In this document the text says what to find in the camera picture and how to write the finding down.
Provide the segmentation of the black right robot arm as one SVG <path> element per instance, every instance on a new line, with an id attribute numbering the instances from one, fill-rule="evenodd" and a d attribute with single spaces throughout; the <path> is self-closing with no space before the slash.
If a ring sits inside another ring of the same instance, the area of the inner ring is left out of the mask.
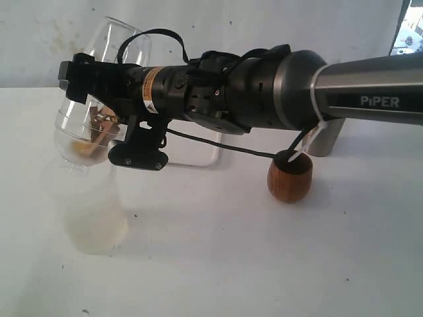
<path id="1" fill-rule="evenodd" d="M 206 52 L 186 65 L 141 67 L 85 53 L 59 67 L 68 99 L 94 97 L 123 122 L 184 120 L 230 134 L 302 130 L 320 119 L 422 123 L 422 55 L 329 65 L 289 46 L 244 56 Z"/>

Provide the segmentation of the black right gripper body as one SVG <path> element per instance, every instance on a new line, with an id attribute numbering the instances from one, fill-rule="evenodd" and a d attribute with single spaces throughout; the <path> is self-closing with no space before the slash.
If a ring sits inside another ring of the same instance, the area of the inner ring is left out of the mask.
<path id="1" fill-rule="evenodd" d="M 112 109 L 124 121 L 130 116 L 145 119 L 141 99 L 144 67 L 133 63 L 99 62 L 85 53 L 76 53 L 72 61 L 79 64 L 79 76 L 71 82 L 84 84 L 88 96 Z"/>

